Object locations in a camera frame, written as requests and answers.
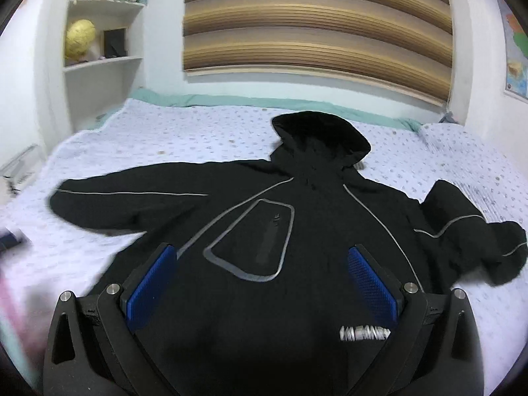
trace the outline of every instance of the black jacket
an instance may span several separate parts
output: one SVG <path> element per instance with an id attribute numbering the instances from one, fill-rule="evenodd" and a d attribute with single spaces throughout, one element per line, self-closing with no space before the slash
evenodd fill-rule
<path id="1" fill-rule="evenodd" d="M 483 265 L 518 275 L 528 249 L 514 222 L 487 224 L 446 181 L 420 204 L 354 168 L 370 151 L 347 121 L 318 112 L 273 119 L 271 161 L 132 168 L 64 182 L 52 210 L 76 225 L 146 231 L 94 292 L 122 283 L 161 242 L 178 271 L 138 338 L 184 395 L 344 394 L 382 340 L 342 341 L 376 325 L 347 272 L 356 244 L 400 282 L 442 293 Z"/>

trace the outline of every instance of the poster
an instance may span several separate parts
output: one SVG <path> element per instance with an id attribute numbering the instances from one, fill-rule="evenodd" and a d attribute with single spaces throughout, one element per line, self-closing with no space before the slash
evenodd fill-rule
<path id="1" fill-rule="evenodd" d="M 498 0 L 506 38 L 506 89 L 528 97 L 528 37 L 504 0 Z"/>

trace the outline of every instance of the bed sheet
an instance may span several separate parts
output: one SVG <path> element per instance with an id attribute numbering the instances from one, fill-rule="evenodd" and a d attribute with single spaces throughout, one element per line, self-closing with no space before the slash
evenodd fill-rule
<path id="1" fill-rule="evenodd" d="M 130 99 L 106 125 L 83 131 L 52 154 L 34 185 L 0 209 L 0 226 L 31 240 L 0 261 L 26 335 L 45 344 L 56 300 L 82 296 L 113 256 L 141 234 L 82 230 L 51 213 L 47 200 L 67 178 L 103 175 L 170 161 L 268 159 L 279 141 L 272 117 L 288 110 L 254 107 L 167 108 Z M 487 221 L 528 224 L 528 182 L 493 148 L 452 124 L 411 132 L 351 122 L 372 145 L 363 176 L 423 200 L 438 179 L 456 184 Z M 472 302 L 484 358 L 485 394 L 500 383 L 521 352 L 528 330 L 528 271 L 492 288 L 479 271 L 457 284 Z"/>

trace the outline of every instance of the zebra blind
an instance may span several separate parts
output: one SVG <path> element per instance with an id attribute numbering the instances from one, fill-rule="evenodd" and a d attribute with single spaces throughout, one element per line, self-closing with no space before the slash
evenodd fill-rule
<path id="1" fill-rule="evenodd" d="M 185 0 L 183 29 L 188 73 L 294 68 L 449 96 L 449 0 Z"/>

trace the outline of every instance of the silver bolt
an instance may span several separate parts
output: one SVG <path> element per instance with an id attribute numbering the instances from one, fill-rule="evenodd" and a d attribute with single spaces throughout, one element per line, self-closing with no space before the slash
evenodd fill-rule
<path id="1" fill-rule="evenodd" d="M 407 293 L 416 293 L 418 291 L 418 286 L 414 283 L 405 283 L 403 285 L 403 289 L 407 292 Z"/>
<path id="2" fill-rule="evenodd" d="M 66 302 L 70 298 L 71 298 L 71 292 L 69 290 L 67 290 L 66 292 L 62 292 L 61 293 L 60 300 L 62 302 Z"/>
<path id="3" fill-rule="evenodd" d="M 115 295 L 119 291 L 119 285 L 117 283 L 112 283 L 106 288 L 106 293 L 108 295 Z"/>
<path id="4" fill-rule="evenodd" d="M 455 294 L 455 296 L 458 299 L 465 299 L 466 298 L 466 292 L 464 292 L 462 289 L 455 289 L 453 291 L 453 293 Z"/>

